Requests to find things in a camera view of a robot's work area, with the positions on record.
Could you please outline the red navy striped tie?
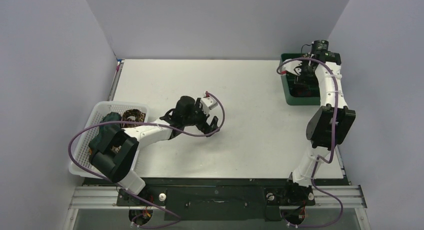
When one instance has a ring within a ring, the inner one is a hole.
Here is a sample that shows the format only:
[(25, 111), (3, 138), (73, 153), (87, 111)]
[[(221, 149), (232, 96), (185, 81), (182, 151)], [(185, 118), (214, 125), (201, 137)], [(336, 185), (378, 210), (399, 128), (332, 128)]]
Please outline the red navy striped tie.
[(313, 89), (303, 85), (295, 87), (293, 89), (293, 95), (296, 98), (313, 98), (315, 96)]

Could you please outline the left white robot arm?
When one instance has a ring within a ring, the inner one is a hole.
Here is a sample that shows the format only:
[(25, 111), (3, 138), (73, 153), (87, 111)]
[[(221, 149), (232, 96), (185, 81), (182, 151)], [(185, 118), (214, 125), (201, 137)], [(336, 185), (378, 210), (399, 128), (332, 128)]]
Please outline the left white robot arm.
[(145, 181), (132, 168), (138, 150), (157, 142), (172, 140), (184, 133), (186, 127), (196, 127), (209, 137), (219, 131), (218, 117), (208, 121), (210, 112), (219, 101), (206, 93), (196, 99), (181, 96), (174, 108), (153, 122), (135, 127), (107, 121), (99, 126), (98, 134), (89, 143), (89, 163), (111, 182), (129, 191), (136, 205), (149, 199)]

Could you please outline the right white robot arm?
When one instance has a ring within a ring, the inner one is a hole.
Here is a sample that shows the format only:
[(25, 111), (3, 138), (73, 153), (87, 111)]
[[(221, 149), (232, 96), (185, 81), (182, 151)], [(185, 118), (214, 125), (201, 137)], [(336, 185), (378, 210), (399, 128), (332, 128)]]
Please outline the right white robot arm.
[(309, 187), (321, 164), (333, 162), (335, 148), (347, 136), (356, 112), (348, 107), (342, 88), (342, 62), (339, 53), (329, 51), (327, 40), (315, 40), (309, 53), (285, 65), (296, 75), (296, 86), (316, 87), (319, 108), (306, 127), (310, 142), (298, 167), (292, 172), (294, 184)]

